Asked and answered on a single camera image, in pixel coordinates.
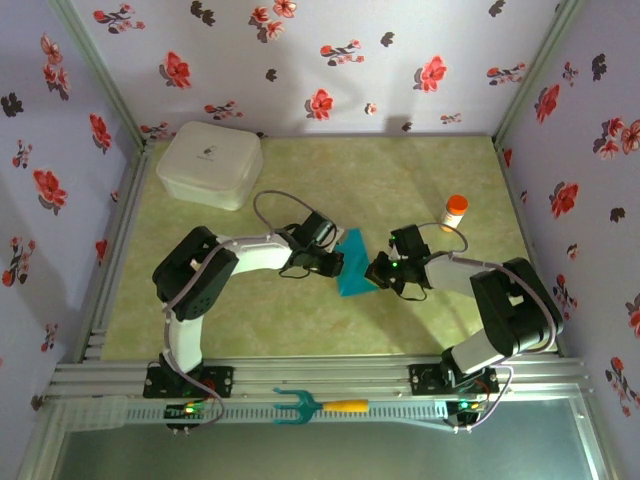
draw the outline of green surface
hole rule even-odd
[[[192,228],[229,236],[265,231],[250,201],[228,212],[170,198],[155,174],[164,148],[157,148],[142,192],[104,360],[157,358],[163,315],[151,274]],[[470,202],[460,224],[468,257],[526,257],[489,137],[266,139],[262,151],[264,169],[250,198],[266,188],[298,195],[339,226],[360,228],[371,258],[386,250],[392,229],[439,218],[454,193]],[[276,226],[306,217],[279,196],[262,197],[260,207]],[[432,251],[460,247],[437,227],[422,232]],[[454,292],[431,291],[421,303],[388,290],[343,298],[335,279],[285,280],[267,270],[231,278],[205,318],[202,350],[205,358],[439,354],[480,327],[475,301]]]

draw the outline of pill bottle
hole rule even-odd
[[[469,208],[469,201],[462,195],[452,195],[447,201],[447,207],[442,212],[440,223],[449,225],[450,227],[457,228],[460,220],[464,217],[464,214]],[[450,232],[451,229],[443,225],[440,226],[445,232]]]

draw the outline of white box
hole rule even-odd
[[[260,140],[253,133],[188,122],[158,162],[156,173],[174,198],[238,210],[261,170]]]

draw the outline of teal cloth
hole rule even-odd
[[[343,297],[373,292],[378,287],[364,278],[369,257],[359,228],[347,232],[347,238],[335,250],[344,254],[344,266],[338,275],[338,291]]]

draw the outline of floral wallpaper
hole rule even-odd
[[[500,145],[569,353],[593,377],[620,478],[640,475],[640,97],[629,94],[638,18],[637,1],[587,0]]]
[[[17,46],[0,79],[0,478],[14,479],[108,261],[135,147],[44,0],[12,4],[0,27]]]
[[[493,134],[558,5],[69,1],[150,139],[190,120],[268,136]]]

